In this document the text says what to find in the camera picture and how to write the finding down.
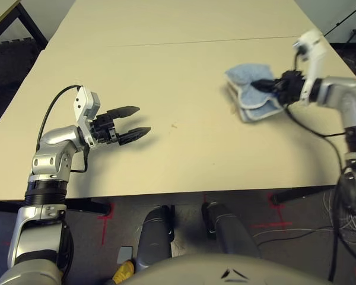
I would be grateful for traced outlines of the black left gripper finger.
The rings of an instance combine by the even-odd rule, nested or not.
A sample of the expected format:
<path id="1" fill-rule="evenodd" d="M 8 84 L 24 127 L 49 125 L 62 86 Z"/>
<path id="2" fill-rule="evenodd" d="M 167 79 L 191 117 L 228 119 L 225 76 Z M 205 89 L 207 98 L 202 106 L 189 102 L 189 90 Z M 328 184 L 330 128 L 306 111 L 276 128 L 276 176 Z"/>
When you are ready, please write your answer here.
<path id="1" fill-rule="evenodd" d="M 107 114 L 109 115 L 111 120 L 115 120 L 115 119 L 131 116 L 134 113 L 138 112 L 139 110 L 140 108 L 136 106 L 124 106 L 124 107 L 108 110 Z"/>
<path id="2" fill-rule="evenodd" d="M 117 142 L 119 145 L 125 145 L 136 141 L 149 133 L 151 130 L 150 127 L 139 127 L 128 131 L 127 133 L 121 134 L 117 136 Z"/>

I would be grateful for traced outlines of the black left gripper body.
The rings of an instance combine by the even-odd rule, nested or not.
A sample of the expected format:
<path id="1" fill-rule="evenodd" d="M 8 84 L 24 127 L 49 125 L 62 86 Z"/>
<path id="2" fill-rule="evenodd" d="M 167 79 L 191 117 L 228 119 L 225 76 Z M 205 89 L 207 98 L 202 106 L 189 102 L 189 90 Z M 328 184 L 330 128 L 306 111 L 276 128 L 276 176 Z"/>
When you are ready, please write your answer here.
<path id="1" fill-rule="evenodd" d="M 100 144 L 116 143 L 119 134 L 113 122 L 113 118 L 109 114 L 98 115 L 91 123 L 91 134 Z"/>

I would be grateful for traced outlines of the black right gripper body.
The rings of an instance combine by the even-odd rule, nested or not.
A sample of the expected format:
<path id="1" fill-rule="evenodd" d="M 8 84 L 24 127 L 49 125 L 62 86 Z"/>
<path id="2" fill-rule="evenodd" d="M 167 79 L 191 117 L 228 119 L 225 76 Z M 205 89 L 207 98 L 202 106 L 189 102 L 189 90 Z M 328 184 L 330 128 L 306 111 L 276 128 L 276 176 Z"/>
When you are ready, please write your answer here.
<path id="1" fill-rule="evenodd" d="M 285 71 L 277 85 L 279 103 L 290 105 L 299 101 L 303 85 L 304 76 L 301 71 Z"/>

